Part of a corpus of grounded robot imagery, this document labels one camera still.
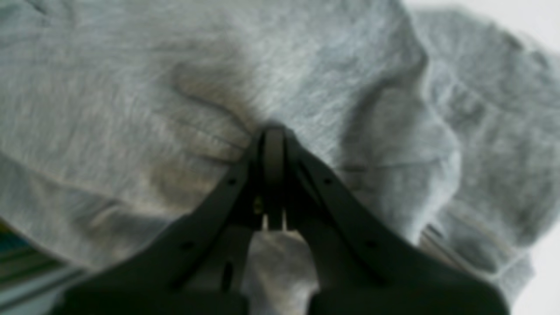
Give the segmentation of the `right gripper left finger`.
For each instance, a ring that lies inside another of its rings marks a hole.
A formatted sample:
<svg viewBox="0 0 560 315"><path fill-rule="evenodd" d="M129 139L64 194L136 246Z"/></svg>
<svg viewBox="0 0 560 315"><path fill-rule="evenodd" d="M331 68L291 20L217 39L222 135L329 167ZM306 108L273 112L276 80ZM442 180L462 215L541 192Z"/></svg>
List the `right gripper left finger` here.
<svg viewBox="0 0 560 315"><path fill-rule="evenodd" d="M280 127L262 130L192 214L138 255L68 289L54 315L247 315L254 231L280 229Z"/></svg>

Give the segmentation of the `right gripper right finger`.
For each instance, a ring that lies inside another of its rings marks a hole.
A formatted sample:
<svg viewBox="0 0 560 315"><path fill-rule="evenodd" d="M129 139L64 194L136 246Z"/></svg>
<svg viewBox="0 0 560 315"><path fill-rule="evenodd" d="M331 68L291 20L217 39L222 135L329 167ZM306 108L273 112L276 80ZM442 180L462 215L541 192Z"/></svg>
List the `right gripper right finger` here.
<svg viewBox="0 0 560 315"><path fill-rule="evenodd" d="M319 281L309 315L508 315L497 289L394 234L292 131L282 134L287 227L306 240Z"/></svg>

